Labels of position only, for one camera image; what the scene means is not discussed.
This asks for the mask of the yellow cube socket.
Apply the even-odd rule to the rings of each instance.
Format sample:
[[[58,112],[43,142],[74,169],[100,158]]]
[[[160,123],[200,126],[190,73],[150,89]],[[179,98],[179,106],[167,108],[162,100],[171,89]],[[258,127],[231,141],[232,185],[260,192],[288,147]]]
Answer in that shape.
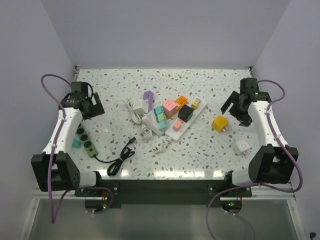
[[[226,131],[228,123],[229,121],[224,116],[220,115],[213,120],[211,127],[218,133],[221,133]]]

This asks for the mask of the teal cube adapter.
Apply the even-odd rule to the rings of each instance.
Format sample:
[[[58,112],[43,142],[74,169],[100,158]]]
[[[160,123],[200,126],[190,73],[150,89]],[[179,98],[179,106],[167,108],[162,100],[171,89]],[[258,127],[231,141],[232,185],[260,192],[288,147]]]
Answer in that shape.
[[[155,108],[153,109],[153,111],[154,111],[154,114],[155,114],[156,116],[159,115],[159,114],[163,114],[163,113],[164,113],[164,109],[163,109],[163,107],[162,107],[161,105],[155,107]]]

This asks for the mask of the small yellow blue adapter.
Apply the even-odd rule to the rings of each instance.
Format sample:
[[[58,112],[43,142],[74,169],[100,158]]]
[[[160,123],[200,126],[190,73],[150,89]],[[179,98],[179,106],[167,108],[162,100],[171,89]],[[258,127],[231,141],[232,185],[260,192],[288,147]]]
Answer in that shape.
[[[193,110],[196,110],[196,109],[199,107],[199,105],[200,105],[201,102],[202,102],[202,101],[201,101],[199,98],[196,98],[196,99],[192,102],[191,108],[192,108]]]

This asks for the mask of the white power strip base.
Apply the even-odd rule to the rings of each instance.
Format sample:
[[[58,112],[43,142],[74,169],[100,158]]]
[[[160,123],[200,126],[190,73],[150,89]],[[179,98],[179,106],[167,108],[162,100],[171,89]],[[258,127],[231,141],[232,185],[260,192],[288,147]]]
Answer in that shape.
[[[168,127],[171,123],[171,120],[170,119],[166,119],[167,120],[167,123],[168,123]],[[165,131],[160,131],[158,129],[158,122],[156,120],[156,115],[154,113],[154,111],[150,111],[148,112],[146,115],[144,115],[142,117],[142,121],[144,124],[146,124],[157,136],[162,136],[165,134]]]

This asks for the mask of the white cartoon cube socket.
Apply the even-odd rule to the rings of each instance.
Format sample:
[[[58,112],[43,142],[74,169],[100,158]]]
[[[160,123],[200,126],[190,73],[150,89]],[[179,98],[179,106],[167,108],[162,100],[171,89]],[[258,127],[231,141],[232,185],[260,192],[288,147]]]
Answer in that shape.
[[[250,151],[252,148],[248,144],[248,142],[244,139],[237,140],[233,145],[234,150],[243,156],[246,156],[248,151]]]

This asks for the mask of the long white power strip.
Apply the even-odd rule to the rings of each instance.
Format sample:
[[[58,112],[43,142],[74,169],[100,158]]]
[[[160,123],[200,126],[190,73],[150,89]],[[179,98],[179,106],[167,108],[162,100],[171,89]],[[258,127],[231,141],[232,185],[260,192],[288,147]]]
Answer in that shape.
[[[206,106],[207,102],[200,98],[195,98],[191,102],[188,102],[178,111],[177,118],[165,131],[165,136],[171,138],[174,142],[178,142]]]

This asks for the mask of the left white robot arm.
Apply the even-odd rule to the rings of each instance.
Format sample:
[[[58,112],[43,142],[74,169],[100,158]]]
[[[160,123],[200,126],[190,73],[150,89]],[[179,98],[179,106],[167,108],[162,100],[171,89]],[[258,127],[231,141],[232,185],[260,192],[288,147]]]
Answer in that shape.
[[[41,191],[85,188],[99,196],[104,184],[96,171],[81,172],[70,154],[82,121],[104,114],[98,93],[87,82],[72,82],[71,91],[58,102],[58,119],[42,153],[31,158],[31,166]]]

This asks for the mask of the green power strip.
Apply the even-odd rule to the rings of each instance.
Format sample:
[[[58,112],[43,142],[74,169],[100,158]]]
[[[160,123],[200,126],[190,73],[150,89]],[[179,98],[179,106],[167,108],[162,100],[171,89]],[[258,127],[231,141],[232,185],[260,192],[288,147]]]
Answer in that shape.
[[[76,130],[76,135],[88,156],[90,158],[95,158],[99,152],[82,124],[79,124]]]

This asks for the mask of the light blue cube adapter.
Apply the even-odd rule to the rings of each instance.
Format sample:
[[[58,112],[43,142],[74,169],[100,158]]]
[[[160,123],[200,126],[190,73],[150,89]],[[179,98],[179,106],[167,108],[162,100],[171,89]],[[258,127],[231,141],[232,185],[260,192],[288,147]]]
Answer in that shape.
[[[160,122],[157,123],[157,127],[159,131],[166,131],[166,129],[168,128],[168,121],[167,120],[162,120]]]

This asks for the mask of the teal triangular power strip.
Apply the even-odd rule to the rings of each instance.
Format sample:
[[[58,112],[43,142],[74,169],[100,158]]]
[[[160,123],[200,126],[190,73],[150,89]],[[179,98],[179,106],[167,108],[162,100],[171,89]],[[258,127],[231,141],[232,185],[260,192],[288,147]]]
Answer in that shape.
[[[81,147],[81,141],[78,140],[78,139],[74,139],[73,142],[72,142],[72,147],[76,148],[76,149],[79,149]]]

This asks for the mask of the black cube socket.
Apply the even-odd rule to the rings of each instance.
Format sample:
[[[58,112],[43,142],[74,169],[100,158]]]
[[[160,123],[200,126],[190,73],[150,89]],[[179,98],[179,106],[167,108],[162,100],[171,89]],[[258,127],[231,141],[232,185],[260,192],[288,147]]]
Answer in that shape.
[[[193,116],[194,110],[185,104],[178,112],[178,118],[187,123]]]

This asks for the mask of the green cube adapter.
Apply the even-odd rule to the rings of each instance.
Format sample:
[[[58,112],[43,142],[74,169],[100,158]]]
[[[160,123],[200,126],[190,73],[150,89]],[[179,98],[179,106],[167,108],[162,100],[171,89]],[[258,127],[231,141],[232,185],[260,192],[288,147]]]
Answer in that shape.
[[[155,117],[156,117],[156,121],[158,123],[160,123],[162,121],[165,121],[167,119],[167,117],[166,117],[166,115],[164,113],[159,113]]]

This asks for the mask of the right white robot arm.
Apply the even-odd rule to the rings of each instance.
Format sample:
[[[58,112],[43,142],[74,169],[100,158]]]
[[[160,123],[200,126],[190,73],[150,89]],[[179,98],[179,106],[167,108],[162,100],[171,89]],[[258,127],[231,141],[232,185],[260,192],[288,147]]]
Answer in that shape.
[[[240,126],[253,125],[260,144],[247,168],[225,174],[223,192],[235,196],[241,186],[250,184],[286,184],[296,169],[297,148],[290,147],[275,120],[268,92],[260,91],[259,81],[247,77],[240,80],[239,92],[233,91],[221,107],[239,121]]]

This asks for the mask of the small pink adapter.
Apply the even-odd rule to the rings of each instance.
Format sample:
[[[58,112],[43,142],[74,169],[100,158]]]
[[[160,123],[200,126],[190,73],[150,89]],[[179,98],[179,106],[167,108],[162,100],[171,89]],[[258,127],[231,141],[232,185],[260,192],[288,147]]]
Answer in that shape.
[[[177,119],[177,121],[173,124],[173,130],[175,132],[179,131],[179,129],[184,125],[184,121],[181,119]]]

